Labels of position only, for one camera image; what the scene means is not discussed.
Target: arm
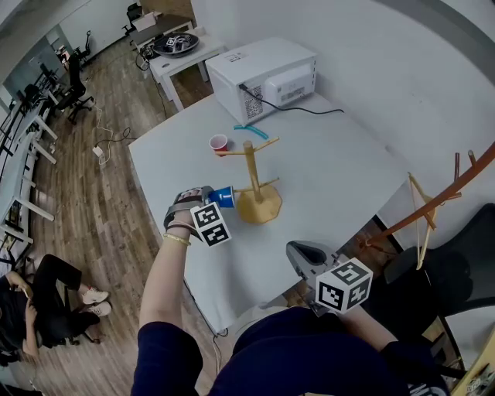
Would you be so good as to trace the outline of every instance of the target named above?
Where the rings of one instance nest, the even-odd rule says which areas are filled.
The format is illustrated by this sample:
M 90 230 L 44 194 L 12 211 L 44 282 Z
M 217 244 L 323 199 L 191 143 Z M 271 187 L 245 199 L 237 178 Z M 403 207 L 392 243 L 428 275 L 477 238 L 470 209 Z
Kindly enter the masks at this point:
M 340 320 L 349 333 L 369 343 L 378 352 L 397 338 L 373 319 L 362 307 L 357 306 L 345 315 L 339 315 Z
M 9 282 L 9 285 L 11 287 L 18 286 L 21 290 L 24 290 L 28 299 L 32 299 L 31 287 L 26 283 L 24 279 L 22 279 L 21 275 L 19 275 L 17 272 L 10 271 L 5 275 L 5 277 L 7 278 L 7 282 Z
M 193 224 L 188 210 L 176 213 L 175 220 Z M 190 231 L 172 228 L 167 234 L 189 240 Z M 181 301 L 186 265 L 187 246 L 170 238 L 164 238 L 153 262 L 142 296 L 139 328 L 150 322 L 167 322 L 182 328 Z
M 39 356 L 36 331 L 34 330 L 34 322 L 37 314 L 31 301 L 28 301 L 26 305 L 26 339 L 22 341 L 22 350 L 32 357 Z

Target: desk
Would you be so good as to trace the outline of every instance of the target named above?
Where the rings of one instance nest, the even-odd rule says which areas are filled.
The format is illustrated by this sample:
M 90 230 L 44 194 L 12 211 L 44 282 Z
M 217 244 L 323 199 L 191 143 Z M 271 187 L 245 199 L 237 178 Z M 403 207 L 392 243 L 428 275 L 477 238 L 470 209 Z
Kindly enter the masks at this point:
M 295 105 L 314 111 L 332 108 L 318 94 Z M 246 140 L 263 142 L 250 131 L 234 131 L 236 124 L 210 95 L 130 144 L 161 233 L 166 211 L 180 191 L 251 185 L 243 156 L 217 157 L 208 145 L 215 134 L 228 136 L 233 150 L 242 150 Z M 283 199 L 280 214 L 253 225 L 241 221 L 236 210 L 223 210 L 232 241 L 208 248 L 192 238 L 187 252 L 187 284 L 216 331 L 300 280 L 285 256 L 287 242 L 322 241 L 336 251 L 407 179 L 401 163 L 346 114 L 275 112 L 254 125 L 271 138 L 280 137 L 256 154 L 262 182 L 280 177 L 273 184 Z
M 200 37 L 200 43 L 197 48 L 189 55 L 181 58 L 159 56 L 158 58 L 151 60 L 149 66 L 155 79 L 162 85 L 169 101 L 173 101 L 177 107 L 177 111 L 182 111 L 184 110 L 183 103 L 180 101 L 179 95 L 177 94 L 170 77 L 197 64 L 200 68 L 201 77 L 204 81 L 208 81 L 207 70 L 203 62 L 223 52 L 225 52 L 225 45 L 212 36 L 205 34 Z
M 457 383 L 452 396 L 466 396 L 467 385 L 487 364 L 491 364 L 492 367 L 495 366 L 495 327 L 483 348 L 483 352 L 478 356 L 478 359 L 476 359 L 464 378 Z
M 38 104 L 36 108 L 32 109 L 24 116 L 19 127 L 17 128 L 17 132 L 14 136 L 14 142 L 20 143 L 24 138 L 26 138 L 26 131 L 33 122 L 37 123 L 37 125 L 39 125 L 41 129 L 47 131 L 52 136 L 52 138 L 54 138 L 55 140 L 58 139 L 58 136 L 55 135 L 55 133 L 50 129 L 48 125 L 46 125 L 45 121 L 39 115 L 39 111 L 41 110 L 42 106 L 43 103 Z M 37 139 L 39 139 L 40 137 L 41 134 L 38 134 L 36 138 L 32 140 L 31 144 L 36 150 L 41 152 L 41 154 L 43 154 L 46 159 L 48 159 L 52 164 L 56 164 L 56 159 L 54 159 L 54 157 L 37 142 Z
M 190 18 L 180 15 L 166 14 L 160 15 L 156 19 L 155 25 L 150 26 L 141 32 L 135 30 L 131 32 L 129 36 L 132 40 L 134 40 L 134 43 L 139 50 L 149 40 L 154 39 L 158 35 L 171 33 L 182 28 L 187 28 L 188 30 L 193 28 Z
M 0 181 L 0 229 L 13 235 L 14 237 L 17 237 L 21 241 L 27 241 L 29 243 L 32 243 L 32 238 L 9 227 L 5 223 L 5 218 L 7 217 L 7 214 L 9 213 L 9 210 L 14 202 L 19 202 L 21 205 L 27 207 L 33 212 L 38 213 L 40 216 L 53 221 L 52 214 L 36 206 L 34 203 L 29 202 L 29 198 L 24 199 L 21 197 L 22 183 L 28 183 L 31 187 L 36 187 L 35 183 L 24 177 L 27 156 L 35 155 L 29 150 L 30 145 L 35 142 L 34 138 L 35 133 L 30 132 L 20 142 L 17 151 L 7 161 L 3 172 L 4 176 Z
M 39 115 L 42 106 L 43 106 L 43 102 L 38 104 L 38 106 L 33 108 L 31 111 L 28 111 L 28 113 L 26 113 L 26 115 L 21 121 L 20 126 L 17 129 L 17 133 L 14 137 L 14 140 L 16 140 L 17 138 L 24 138 L 25 132 L 28 130 L 28 128 L 31 126 L 33 122 L 36 123 L 41 129 L 47 131 L 54 140 L 58 139 L 58 136 L 55 135 L 55 132 L 52 131 L 52 129 L 45 123 L 45 121 Z

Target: black pants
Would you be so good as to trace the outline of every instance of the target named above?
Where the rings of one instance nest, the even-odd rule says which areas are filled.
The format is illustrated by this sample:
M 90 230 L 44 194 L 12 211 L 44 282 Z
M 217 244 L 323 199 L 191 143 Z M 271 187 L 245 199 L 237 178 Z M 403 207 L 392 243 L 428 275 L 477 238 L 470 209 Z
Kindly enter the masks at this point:
M 100 322 L 100 318 L 91 312 L 68 312 L 57 297 L 57 280 L 71 290 L 78 290 L 81 275 L 77 268 L 51 254 L 41 260 L 32 282 L 32 303 L 38 311 L 35 325 L 43 343 L 79 336 L 89 326 Z

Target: table leg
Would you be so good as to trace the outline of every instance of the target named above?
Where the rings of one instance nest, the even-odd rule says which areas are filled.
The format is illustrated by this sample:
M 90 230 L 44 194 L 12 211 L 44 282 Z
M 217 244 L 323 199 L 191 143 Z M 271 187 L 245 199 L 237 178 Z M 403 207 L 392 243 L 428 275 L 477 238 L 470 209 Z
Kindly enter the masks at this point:
M 32 188 L 35 188 L 36 187 L 36 184 L 32 180 L 29 180 L 27 177 L 23 176 L 22 177 L 22 180 L 24 182 L 28 183 Z
M 203 78 L 203 81 L 206 83 L 210 79 L 210 77 L 208 77 L 208 72 L 204 65 L 204 62 L 199 62 L 198 67 L 200 68 L 201 77 Z
M 56 159 L 54 159 L 51 154 L 49 154 L 43 147 L 41 147 L 38 142 L 33 140 L 31 144 L 36 150 L 41 152 L 52 164 L 56 164 Z
M 50 97 L 50 99 L 57 106 L 59 104 L 59 101 L 53 96 L 52 91 L 51 90 L 48 90 L 47 92 L 48 92 L 48 96 Z
M 169 91 L 169 88 L 167 87 L 167 84 L 165 84 L 163 82 L 160 85 L 162 85 L 163 92 L 165 92 L 165 96 L 167 96 L 167 99 L 169 100 L 169 102 L 171 102 L 173 100 L 173 98 L 172 98 L 172 95 L 170 94 L 170 91 Z
M 54 140 L 57 140 L 59 138 L 57 135 L 55 135 L 55 132 L 52 131 L 47 124 L 45 124 L 45 121 L 39 115 L 36 116 L 35 121 L 41 128 L 43 128 L 45 131 L 51 134 Z
M 164 85 L 167 86 L 170 96 L 172 97 L 173 103 L 176 105 L 177 111 L 184 110 L 183 103 L 180 101 L 179 95 L 177 94 L 176 88 L 173 86 L 172 80 L 169 76 L 162 76 Z
M 9 227 L 7 224 L 0 224 L 0 230 L 11 234 L 12 236 L 18 238 L 22 242 L 27 242 L 28 244 L 32 244 L 34 241 L 32 238 L 28 237 L 26 234 L 23 234 L 20 231 L 14 230 L 13 228 Z
M 27 207 L 29 210 L 32 210 L 33 212 L 38 213 L 40 216 L 45 217 L 47 220 L 53 221 L 53 219 L 55 219 L 55 217 L 51 213 L 48 213 L 40 207 L 37 207 L 34 203 L 28 200 L 19 199 L 18 197 L 16 197 L 15 200 L 24 207 Z

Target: bracelet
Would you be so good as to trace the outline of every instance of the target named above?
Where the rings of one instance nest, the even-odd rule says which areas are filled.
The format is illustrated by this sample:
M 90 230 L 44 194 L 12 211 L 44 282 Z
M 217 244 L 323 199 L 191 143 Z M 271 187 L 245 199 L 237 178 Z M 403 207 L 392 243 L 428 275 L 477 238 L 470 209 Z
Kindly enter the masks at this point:
M 174 241 L 180 242 L 181 244 L 185 244 L 186 246 L 191 246 L 191 243 L 184 238 L 177 237 L 176 235 L 171 234 L 163 234 L 163 237 L 173 239 Z

